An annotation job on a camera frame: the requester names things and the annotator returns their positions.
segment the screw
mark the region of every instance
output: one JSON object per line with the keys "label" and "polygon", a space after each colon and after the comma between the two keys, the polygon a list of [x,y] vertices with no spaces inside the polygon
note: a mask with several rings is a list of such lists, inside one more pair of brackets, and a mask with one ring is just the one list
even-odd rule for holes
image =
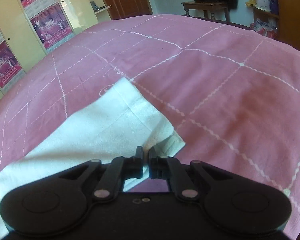
{"label": "screw", "polygon": [[182,195],[186,198],[195,198],[198,192],[194,189],[186,189],[182,192]]}
{"label": "screw", "polygon": [[148,198],[148,197],[144,197],[143,199],[141,199],[143,202],[150,202],[151,201],[151,199],[150,198]]}
{"label": "screw", "polygon": [[132,200],[132,202],[135,203],[135,204],[140,204],[141,203],[141,199],[136,198],[136,199]]}
{"label": "screw", "polygon": [[97,198],[106,198],[110,196],[110,192],[107,191],[106,189],[98,189],[94,192],[94,195]]}

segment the table leg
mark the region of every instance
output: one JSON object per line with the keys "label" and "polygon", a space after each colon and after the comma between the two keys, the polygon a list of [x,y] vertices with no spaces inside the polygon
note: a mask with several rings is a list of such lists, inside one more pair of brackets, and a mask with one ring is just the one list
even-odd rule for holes
{"label": "table leg", "polygon": [[208,11],[207,10],[203,10],[203,12],[204,12],[204,17],[206,19],[209,19]]}
{"label": "table leg", "polygon": [[231,22],[228,8],[225,8],[225,16],[226,16],[226,22]]}
{"label": "table leg", "polygon": [[216,21],[216,18],[215,18],[215,12],[213,12],[213,11],[211,11],[211,20],[212,20],[213,22]]}

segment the white towel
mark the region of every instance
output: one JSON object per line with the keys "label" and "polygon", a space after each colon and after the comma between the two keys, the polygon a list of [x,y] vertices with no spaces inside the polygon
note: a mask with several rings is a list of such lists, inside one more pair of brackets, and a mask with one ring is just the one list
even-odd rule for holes
{"label": "white towel", "polygon": [[[21,185],[62,170],[100,159],[109,163],[118,156],[130,157],[137,146],[158,155],[174,156],[184,141],[169,120],[156,110],[125,78],[119,80],[96,102],[71,115],[38,147],[0,172],[0,201]],[[148,178],[129,179],[125,190]],[[0,239],[8,233],[0,217]]]}

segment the bed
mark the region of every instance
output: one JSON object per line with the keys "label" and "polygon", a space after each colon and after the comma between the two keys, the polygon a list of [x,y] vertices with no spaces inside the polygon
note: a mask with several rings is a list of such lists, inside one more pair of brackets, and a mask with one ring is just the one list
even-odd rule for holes
{"label": "bed", "polygon": [[[300,52],[229,25],[175,15],[104,22],[53,51],[0,100],[0,171],[121,77],[202,160],[284,192],[300,233]],[[160,190],[149,180],[134,190]]]}

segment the pink blanket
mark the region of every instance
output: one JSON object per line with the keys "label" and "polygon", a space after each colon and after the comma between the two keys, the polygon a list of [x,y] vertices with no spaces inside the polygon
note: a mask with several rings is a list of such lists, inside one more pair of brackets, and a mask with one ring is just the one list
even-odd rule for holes
{"label": "pink blanket", "polygon": [[121,76],[178,130],[183,163],[199,159],[284,191],[293,206],[285,232],[297,237],[300,52],[228,25],[149,15],[71,39],[0,100],[0,171]]}

